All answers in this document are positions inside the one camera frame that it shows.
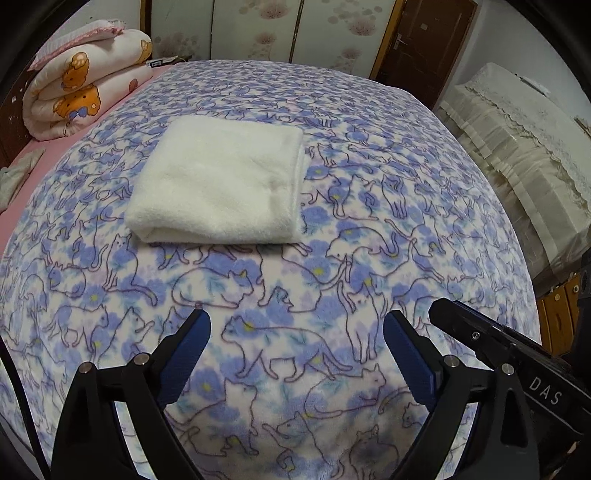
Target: wooden furniture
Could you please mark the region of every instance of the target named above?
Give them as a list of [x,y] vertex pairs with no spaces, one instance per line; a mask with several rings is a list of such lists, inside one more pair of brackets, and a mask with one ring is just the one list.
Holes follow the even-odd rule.
[[402,10],[386,29],[372,74],[433,108],[468,34],[473,0],[398,0]]
[[573,343],[579,316],[578,296],[579,276],[574,275],[567,283],[536,301],[542,346],[553,355],[568,352]]
[[0,168],[8,167],[31,139],[22,122],[22,96],[35,73],[21,73],[5,102],[0,106]]

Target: electrical cord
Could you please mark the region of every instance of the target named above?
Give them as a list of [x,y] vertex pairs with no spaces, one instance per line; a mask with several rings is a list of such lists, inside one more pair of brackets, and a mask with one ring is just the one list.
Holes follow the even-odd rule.
[[31,409],[29,408],[29,402],[27,400],[27,396],[25,395],[25,389],[22,386],[21,379],[18,376],[17,368],[12,361],[12,357],[10,356],[8,348],[6,344],[4,344],[1,336],[0,361],[2,361],[4,364],[4,368],[6,368],[6,372],[8,373],[8,378],[10,379],[14,392],[17,395],[18,407],[21,409],[21,415],[25,422],[27,436],[29,438],[29,442],[31,443],[31,448],[33,449],[33,455],[39,464],[39,470],[41,470],[41,474],[45,480],[50,480],[51,472],[49,470],[47,460],[45,459],[45,454],[41,448],[41,443],[39,442],[39,436],[37,435],[37,429],[35,428],[35,423],[33,422],[33,415],[31,414]]

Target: cartoon bear print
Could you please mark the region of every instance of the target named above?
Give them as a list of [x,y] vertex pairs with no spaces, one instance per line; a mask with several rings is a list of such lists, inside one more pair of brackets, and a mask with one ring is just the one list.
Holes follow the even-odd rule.
[[53,105],[53,111],[60,117],[72,121],[77,116],[84,118],[95,116],[100,109],[99,89],[89,83],[80,90],[59,98]]
[[83,51],[74,53],[66,71],[61,76],[61,88],[64,92],[73,92],[82,87],[86,81],[89,68],[90,60],[86,53]]
[[150,55],[152,55],[152,42],[142,40],[142,53],[139,56],[138,61],[135,62],[135,64],[139,65],[145,62],[146,60],[148,60]]

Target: wooden headboard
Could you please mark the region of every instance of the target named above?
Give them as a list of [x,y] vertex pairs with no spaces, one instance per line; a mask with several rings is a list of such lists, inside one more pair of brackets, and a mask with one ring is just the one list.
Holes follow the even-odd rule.
[[0,167],[8,167],[31,139],[22,122],[22,96],[36,73],[22,72],[0,106]]

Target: white cabinet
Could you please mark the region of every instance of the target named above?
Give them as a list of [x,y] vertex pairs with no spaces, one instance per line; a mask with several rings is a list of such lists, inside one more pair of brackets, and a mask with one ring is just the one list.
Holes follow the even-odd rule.
[[154,58],[191,55],[192,60],[209,59],[213,3],[214,0],[153,0]]
[[394,1],[305,0],[293,63],[368,77]]
[[299,7],[300,0],[217,0],[212,58],[289,61]]

